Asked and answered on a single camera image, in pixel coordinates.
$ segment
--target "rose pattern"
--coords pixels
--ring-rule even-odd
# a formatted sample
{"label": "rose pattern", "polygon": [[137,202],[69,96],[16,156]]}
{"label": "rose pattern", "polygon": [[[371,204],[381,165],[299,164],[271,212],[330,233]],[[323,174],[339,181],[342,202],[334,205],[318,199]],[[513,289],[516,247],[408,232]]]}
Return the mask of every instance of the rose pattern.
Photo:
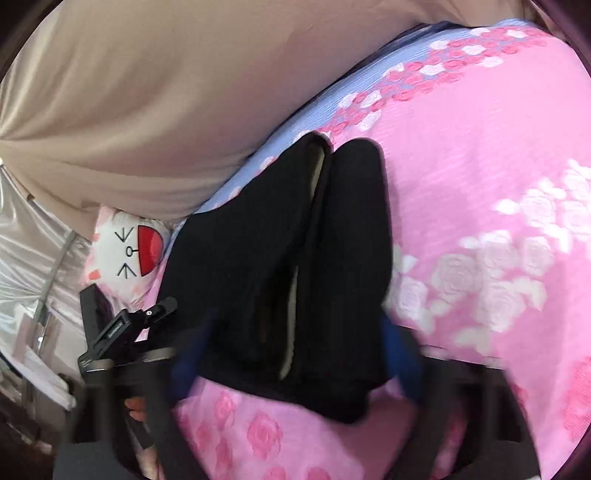
{"label": "rose pattern", "polygon": [[523,240],[521,249],[521,267],[530,275],[541,277],[554,265],[554,254],[546,237],[528,237]]}
{"label": "rose pattern", "polygon": [[290,480],[290,478],[282,466],[274,466],[267,470],[262,480]]}
{"label": "rose pattern", "polygon": [[529,189],[519,205],[531,226],[544,226],[556,222],[556,204],[540,190]]}
{"label": "rose pattern", "polygon": [[233,402],[229,393],[221,393],[213,405],[213,415],[216,419],[217,428],[224,430],[232,427],[234,424],[235,411],[236,404]]}
{"label": "rose pattern", "polygon": [[411,277],[403,277],[398,292],[396,311],[402,318],[419,321],[427,301],[427,286]]}
{"label": "rose pattern", "polygon": [[331,480],[329,473],[319,466],[312,467],[308,470],[306,480]]}
{"label": "rose pattern", "polygon": [[201,422],[195,435],[193,436],[193,443],[198,452],[205,452],[212,442],[212,432],[206,422]]}
{"label": "rose pattern", "polygon": [[476,321],[494,332],[506,332],[525,310],[521,293],[508,281],[493,281],[480,294]]}
{"label": "rose pattern", "polygon": [[228,480],[232,470],[232,450],[225,438],[220,439],[216,447],[216,480]]}
{"label": "rose pattern", "polygon": [[591,213],[581,202],[562,202],[564,226],[579,236],[586,239],[591,235]]}
{"label": "rose pattern", "polygon": [[[460,80],[462,70],[468,65],[496,67],[504,62],[501,56],[515,54],[521,47],[545,45],[541,37],[550,35],[531,27],[513,26],[475,28],[468,38],[433,41],[422,59],[389,67],[367,91],[344,95],[332,119],[320,129],[329,132],[331,140],[354,126],[366,131],[371,125],[364,123],[360,109],[371,108],[373,113],[378,113],[389,99],[408,102],[426,95],[438,85]],[[426,83],[425,77],[435,79],[436,83]]]}
{"label": "rose pattern", "polygon": [[591,423],[591,356],[578,362],[566,394],[563,425],[573,442],[578,442]]}
{"label": "rose pattern", "polygon": [[589,184],[579,172],[571,169],[566,170],[563,176],[563,183],[576,200],[588,202],[591,199]]}
{"label": "rose pattern", "polygon": [[511,270],[519,263],[519,254],[507,231],[483,234],[480,238],[479,258],[494,278],[501,278],[503,270]]}
{"label": "rose pattern", "polygon": [[439,257],[437,267],[431,276],[431,284],[441,298],[448,302],[462,298],[479,286],[479,271],[472,257],[460,254],[446,254]]}
{"label": "rose pattern", "polygon": [[246,438],[255,457],[268,460],[279,454],[283,432],[275,420],[259,412],[248,427]]}

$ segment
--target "white rose print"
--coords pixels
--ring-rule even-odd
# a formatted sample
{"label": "white rose print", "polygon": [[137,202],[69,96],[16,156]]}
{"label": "white rose print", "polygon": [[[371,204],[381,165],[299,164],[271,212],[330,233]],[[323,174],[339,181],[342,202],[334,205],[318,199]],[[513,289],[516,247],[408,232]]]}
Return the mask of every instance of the white rose print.
{"label": "white rose print", "polygon": [[591,199],[591,189],[585,177],[575,170],[566,170],[563,176],[564,186],[577,200],[588,202]]}
{"label": "white rose print", "polygon": [[478,65],[482,65],[483,67],[493,68],[498,67],[501,63],[504,63],[503,59],[500,57],[487,57]]}
{"label": "white rose print", "polygon": [[461,299],[479,286],[479,271],[472,257],[447,254],[439,257],[431,283],[448,303]]}
{"label": "white rose print", "polygon": [[445,50],[447,48],[448,43],[449,43],[449,40],[436,40],[434,42],[431,42],[429,44],[429,46],[433,50]]}
{"label": "white rose print", "polygon": [[419,70],[420,73],[423,75],[437,75],[445,70],[445,67],[438,63],[437,65],[425,65],[422,69]]}
{"label": "white rose print", "polygon": [[476,321],[494,332],[506,332],[524,310],[523,296],[511,282],[491,282],[480,294]]}
{"label": "white rose print", "polygon": [[420,321],[427,302],[427,286],[411,277],[403,277],[398,292],[396,311],[402,318]]}
{"label": "white rose print", "polygon": [[581,202],[562,202],[564,226],[579,240],[591,236],[591,213]]}
{"label": "white rose print", "polygon": [[462,50],[468,55],[480,55],[486,50],[486,48],[484,48],[482,45],[467,45],[466,47],[462,48]]}
{"label": "white rose print", "polygon": [[537,189],[529,189],[520,202],[521,211],[531,226],[556,222],[556,204],[552,198]]}
{"label": "white rose print", "polygon": [[483,233],[480,236],[479,260],[493,278],[501,278],[504,270],[511,270],[519,263],[519,254],[506,230]]}
{"label": "white rose print", "polygon": [[554,264],[554,254],[546,237],[531,236],[523,241],[522,268],[525,272],[541,277]]}

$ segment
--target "pink rose print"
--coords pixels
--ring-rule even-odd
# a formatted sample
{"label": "pink rose print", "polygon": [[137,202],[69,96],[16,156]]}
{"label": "pink rose print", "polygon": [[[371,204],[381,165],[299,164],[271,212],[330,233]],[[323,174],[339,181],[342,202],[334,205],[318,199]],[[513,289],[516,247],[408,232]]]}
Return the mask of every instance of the pink rose print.
{"label": "pink rose print", "polygon": [[378,110],[383,108],[384,105],[386,105],[386,99],[380,98],[380,100],[374,102],[374,104],[371,106],[372,112],[377,112]]}
{"label": "pink rose print", "polygon": [[282,466],[274,466],[265,473],[262,480],[290,480],[290,478]]}
{"label": "pink rose print", "polygon": [[591,423],[591,356],[574,368],[563,411],[564,428],[578,442]]}
{"label": "pink rose print", "polygon": [[198,452],[204,452],[205,450],[207,450],[207,447],[209,447],[209,445],[211,444],[212,432],[209,428],[209,425],[204,421],[201,422],[201,425],[199,425],[199,427],[195,431],[193,442]]}
{"label": "pink rose print", "polygon": [[526,28],[524,32],[527,34],[528,37],[539,37],[542,35],[542,32],[537,28]]}
{"label": "pink rose print", "polygon": [[411,72],[416,72],[424,67],[424,65],[420,61],[414,61],[407,65],[407,70]]}
{"label": "pink rose print", "polygon": [[320,468],[319,466],[312,467],[308,470],[308,475],[306,476],[306,480],[331,480],[330,475],[326,470]]}
{"label": "pink rose print", "polygon": [[417,83],[421,83],[423,81],[423,75],[420,73],[411,73],[408,77],[404,79],[404,83],[407,85],[416,85]]}
{"label": "pink rose print", "polygon": [[438,55],[436,53],[431,54],[429,55],[425,63],[427,65],[437,65],[438,63],[441,63],[441,55]]}
{"label": "pink rose print", "polygon": [[333,128],[333,134],[339,135],[339,133],[341,133],[347,127],[347,125],[349,125],[348,121],[341,122],[335,125],[335,127]]}
{"label": "pink rose print", "polygon": [[353,99],[353,103],[361,103],[365,100],[365,97],[367,97],[367,93],[365,92],[361,92],[358,93],[358,95]]}
{"label": "pink rose print", "polygon": [[186,439],[191,438],[191,419],[186,411],[177,410],[178,429]]}
{"label": "pink rose print", "polygon": [[380,89],[379,92],[382,97],[386,97],[392,95],[394,92],[396,92],[396,90],[398,90],[396,85],[386,85],[384,88]]}
{"label": "pink rose print", "polygon": [[505,39],[506,33],[507,29],[505,27],[497,27],[491,30],[492,38],[496,38],[497,40]]}
{"label": "pink rose print", "polygon": [[213,405],[213,414],[216,417],[217,428],[224,430],[234,425],[234,412],[236,404],[228,392],[222,392]]}
{"label": "pink rose print", "polygon": [[462,78],[462,74],[460,72],[441,72],[439,75],[437,75],[437,81],[444,83],[457,82],[460,78]]}
{"label": "pink rose print", "polygon": [[388,80],[390,80],[390,82],[397,82],[402,78],[402,74],[400,72],[397,72],[396,70],[388,73]]}
{"label": "pink rose print", "polygon": [[543,40],[542,38],[532,38],[528,40],[527,43],[536,47],[545,47],[548,44],[546,40]]}
{"label": "pink rose print", "polygon": [[461,60],[448,60],[443,64],[443,66],[447,69],[458,69],[463,67],[464,63]]}
{"label": "pink rose print", "polygon": [[229,478],[230,470],[232,469],[232,451],[225,438],[220,439],[220,443],[216,447],[216,471],[215,477],[219,480]]}
{"label": "pink rose print", "polygon": [[519,52],[519,49],[514,45],[506,45],[505,47],[502,48],[502,52],[506,53],[507,55],[513,55],[513,54]]}
{"label": "pink rose print", "polygon": [[353,123],[355,125],[360,124],[366,116],[368,116],[367,112],[359,112],[353,117]]}
{"label": "pink rose print", "polygon": [[408,102],[411,98],[414,97],[414,90],[402,90],[392,98],[399,102]]}
{"label": "pink rose print", "polygon": [[429,93],[433,91],[433,87],[435,86],[435,82],[432,80],[427,80],[426,82],[419,83],[415,88],[419,92]]}
{"label": "pink rose print", "polygon": [[266,413],[259,412],[248,427],[246,438],[255,457],[267,460],[279,454],[283,432],[275,420]]}
{"label": "pink rose print", "polygon": [[484,55],[470,55],[466,57],[466,63],[469,65],[474,65],[476,63],[482,62],[486,57]]}

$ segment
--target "beige satin pillow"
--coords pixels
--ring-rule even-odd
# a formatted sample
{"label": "beige satin pillow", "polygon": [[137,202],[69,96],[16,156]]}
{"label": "beige satin pillow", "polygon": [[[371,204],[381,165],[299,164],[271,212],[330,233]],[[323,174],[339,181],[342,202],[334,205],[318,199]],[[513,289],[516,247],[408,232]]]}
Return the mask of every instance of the beige satin pillow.
{"label": "beige satin pillow", "polygon": [[522,15],[521,0],[65,0],[0,86],[0,157],[87,238],[100,204],[175,219],[401,32]]}

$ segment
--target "cartoon pillow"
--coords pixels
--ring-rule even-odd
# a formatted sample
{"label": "cartoon pillow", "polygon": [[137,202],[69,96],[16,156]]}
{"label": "cartoon pillow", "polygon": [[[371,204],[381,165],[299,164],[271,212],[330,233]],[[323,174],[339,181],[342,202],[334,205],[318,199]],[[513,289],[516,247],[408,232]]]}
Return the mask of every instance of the cartoon pillow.
{"label": "cartoon pillow", "polygon": [[84,283],[96,283],[126,307],[141,308],[169,240],[170,231],[162,222],[102,206]]}

